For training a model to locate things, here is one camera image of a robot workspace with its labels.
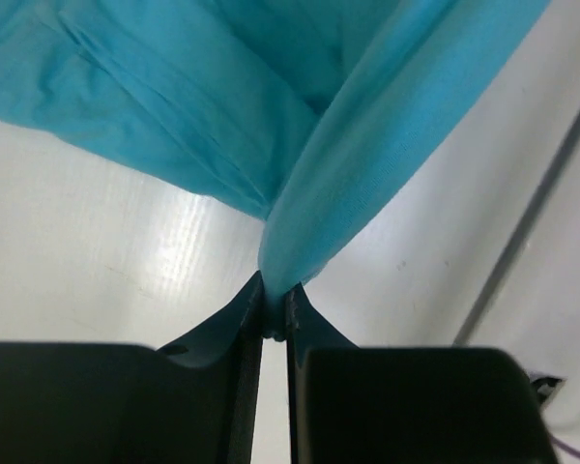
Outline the light blue t-shirt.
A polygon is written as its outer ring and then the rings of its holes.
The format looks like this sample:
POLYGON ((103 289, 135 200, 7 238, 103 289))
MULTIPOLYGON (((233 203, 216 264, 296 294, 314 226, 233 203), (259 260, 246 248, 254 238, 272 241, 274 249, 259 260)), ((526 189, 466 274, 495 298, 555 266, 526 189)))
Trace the light blue t-shirt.
POLYGON ((0 120, 265 224, 263 332, 410 180, 543 1, 0 1, 0 120))

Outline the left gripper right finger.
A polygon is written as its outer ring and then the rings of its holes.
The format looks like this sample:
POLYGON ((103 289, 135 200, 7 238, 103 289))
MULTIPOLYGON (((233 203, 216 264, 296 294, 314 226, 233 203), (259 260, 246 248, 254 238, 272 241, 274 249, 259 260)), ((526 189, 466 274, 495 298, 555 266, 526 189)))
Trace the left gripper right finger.
POLYGON ((553 463, 526 373, 491 348, 353 344, 285 299, 295 463, 553 463))

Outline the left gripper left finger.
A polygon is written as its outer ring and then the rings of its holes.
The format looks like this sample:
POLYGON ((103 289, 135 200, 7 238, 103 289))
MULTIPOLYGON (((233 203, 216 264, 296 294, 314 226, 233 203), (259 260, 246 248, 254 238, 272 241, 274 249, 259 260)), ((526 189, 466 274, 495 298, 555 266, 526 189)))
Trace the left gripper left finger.
POLYGON ((0 342, 0 463, 248 463, 262 299, 253 275, 159 349, 0 342))

